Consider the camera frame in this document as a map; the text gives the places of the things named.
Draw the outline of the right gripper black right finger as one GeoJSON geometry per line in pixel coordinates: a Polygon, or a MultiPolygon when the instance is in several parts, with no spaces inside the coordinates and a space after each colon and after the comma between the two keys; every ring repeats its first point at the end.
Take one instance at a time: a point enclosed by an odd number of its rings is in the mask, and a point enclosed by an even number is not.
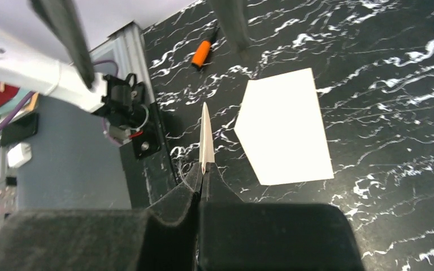
{"type": "Polygon", "coordinates": [[[246,203],[202,168],[199,270],[363,270],[352,228],[323,203],[246,203]]]}

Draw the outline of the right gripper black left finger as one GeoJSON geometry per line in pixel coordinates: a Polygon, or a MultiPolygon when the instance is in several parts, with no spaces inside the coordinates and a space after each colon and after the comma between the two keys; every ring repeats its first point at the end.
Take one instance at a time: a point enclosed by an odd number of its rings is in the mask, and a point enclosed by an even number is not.
{"type": "Polygon", "coordinates": [[[0,270],[193,270],[202,165],[144,209],[20,211],[0,228],[0,270]]]}

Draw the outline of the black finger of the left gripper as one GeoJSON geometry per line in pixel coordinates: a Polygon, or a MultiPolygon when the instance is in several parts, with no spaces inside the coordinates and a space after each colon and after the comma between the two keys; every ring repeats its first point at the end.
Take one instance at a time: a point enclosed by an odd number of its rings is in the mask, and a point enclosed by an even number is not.
{"type": "Polygon", "coordinates": [[[74,1],[31,0],[29,3],[32,10],[66,48],[85,86],[91,89],[96,76],[74,1]]]}
{"type": "Polygon", "coordinates": [[[248,2],[245,0],[209,0],[218,24],[231,49],[240,53],[250,46],[248,2]]]}

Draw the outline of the beige paper letter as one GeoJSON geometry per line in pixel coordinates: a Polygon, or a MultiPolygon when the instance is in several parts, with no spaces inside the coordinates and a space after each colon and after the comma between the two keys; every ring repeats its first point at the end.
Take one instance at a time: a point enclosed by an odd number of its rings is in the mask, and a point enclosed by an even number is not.
{"type": "Polygon", "coordinates": [[[212,137],[211,121],[207,103],[202,105],[201,130],[199,141],[199,163],[202,174],[206,173],[207,163],[215,162],[214,143],[212,137]]]}

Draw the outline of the cream paper envelope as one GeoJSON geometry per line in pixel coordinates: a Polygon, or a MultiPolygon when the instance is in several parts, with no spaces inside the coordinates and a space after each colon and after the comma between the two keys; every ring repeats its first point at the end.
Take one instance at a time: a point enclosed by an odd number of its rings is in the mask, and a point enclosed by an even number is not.
{"type": "Polygon", "coordinates": [[[234,131],[261,185],[334,178],[311,68],[248,81],[234,131]]]}

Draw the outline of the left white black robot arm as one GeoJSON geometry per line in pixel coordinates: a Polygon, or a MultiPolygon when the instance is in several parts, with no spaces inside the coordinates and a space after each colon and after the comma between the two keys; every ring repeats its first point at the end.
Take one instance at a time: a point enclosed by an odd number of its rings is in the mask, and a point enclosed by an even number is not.
{"type": "Polygon", "coordinates": [[[29,1],[35,15],[60,40],[72,62],[52,58],[0,28],[0,82],[59,99],[104,117],[115,126],[137,129],[131,86],[96,72],[74,1],[29,1]]]}

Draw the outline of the orange handled screwdriver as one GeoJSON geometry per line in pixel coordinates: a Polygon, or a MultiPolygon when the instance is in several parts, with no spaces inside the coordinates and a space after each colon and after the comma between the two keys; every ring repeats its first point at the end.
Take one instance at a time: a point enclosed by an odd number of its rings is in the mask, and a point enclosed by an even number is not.
{"type": "Polygon", "coordinates": [[[219,28],[220,28],[219,26],[216,26],[212,31],[212,33],[205,40],[203,40],[198,46],[198,48],[196,49],[191,60],[191,65],[197,70],[200,70],[204,65],[210,53],[212,44],[217,39],[219,28]]]}

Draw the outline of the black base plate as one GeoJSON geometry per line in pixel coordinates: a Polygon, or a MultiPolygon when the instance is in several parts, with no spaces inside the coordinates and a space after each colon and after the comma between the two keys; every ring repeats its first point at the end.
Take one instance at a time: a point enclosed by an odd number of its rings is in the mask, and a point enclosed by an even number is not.
{"type": "Polygon", "coordinates": [[[152,205],[178,183],[162,113],[156,102],[149,105],[149,113],[146,126],[120,148],[132,209],[152,205]]]}

